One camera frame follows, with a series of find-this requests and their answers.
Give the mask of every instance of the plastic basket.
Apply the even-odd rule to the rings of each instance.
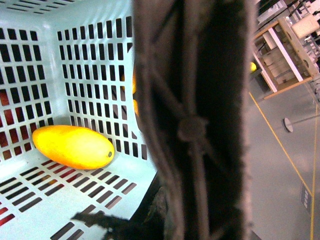
[[[128,0],[0,0],[0,239],[100,239],[77,212],[129,219],[156,169],[133,105]],[[44,157],[32,132],[88,127],[116,153],[97,170]]]

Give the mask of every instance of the mango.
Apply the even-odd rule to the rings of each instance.
[[[32,139],[47,158],[75,169],[104,167],[115,155],[115,148],[106,137],[86,127],[44,126],[33,132]]]

